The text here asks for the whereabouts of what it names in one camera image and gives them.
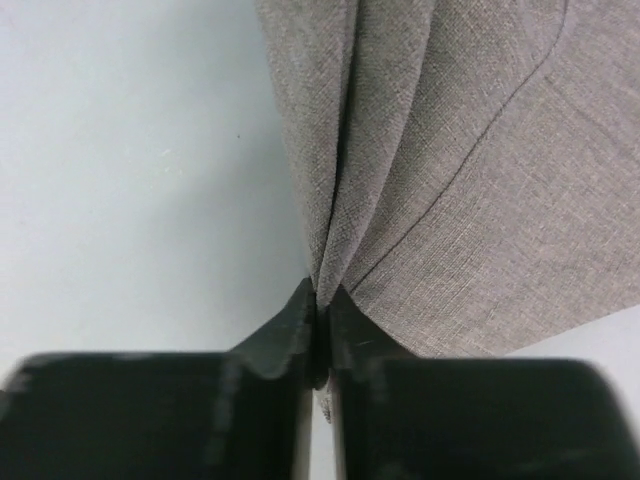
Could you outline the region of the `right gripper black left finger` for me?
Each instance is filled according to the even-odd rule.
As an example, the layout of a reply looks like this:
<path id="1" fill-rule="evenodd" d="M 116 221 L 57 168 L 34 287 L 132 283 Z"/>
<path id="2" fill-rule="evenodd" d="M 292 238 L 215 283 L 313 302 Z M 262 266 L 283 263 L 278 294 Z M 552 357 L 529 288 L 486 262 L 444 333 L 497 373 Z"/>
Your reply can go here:
<path id="1" fill-rule="evenodd" d="M 1 394 L 5 479 L 305 479 L 313 287 L 225 352 L 51 352 Z"/>

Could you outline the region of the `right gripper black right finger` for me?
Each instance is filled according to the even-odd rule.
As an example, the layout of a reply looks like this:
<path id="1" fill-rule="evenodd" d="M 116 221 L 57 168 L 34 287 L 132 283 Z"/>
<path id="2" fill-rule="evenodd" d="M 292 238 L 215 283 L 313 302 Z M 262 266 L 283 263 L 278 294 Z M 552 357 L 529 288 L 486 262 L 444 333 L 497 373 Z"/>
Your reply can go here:
<path id="1" fill-rule="evenodd" d="M 432 359 L 339 290 L 326 315 L 341 479 L 635 479 L 639 449 L 589 364 Z"/>

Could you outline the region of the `grey cloth napkin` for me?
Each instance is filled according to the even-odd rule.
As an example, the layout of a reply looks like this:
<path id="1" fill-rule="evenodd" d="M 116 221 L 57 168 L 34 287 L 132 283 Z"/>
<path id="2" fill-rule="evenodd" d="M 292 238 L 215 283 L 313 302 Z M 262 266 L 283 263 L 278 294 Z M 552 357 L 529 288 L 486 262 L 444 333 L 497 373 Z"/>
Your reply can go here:
<path id="1" fill-rule="evenodd" d="M 320 307 L 426 357 L 639 302 L 635 1 L 260 1 Z"/>

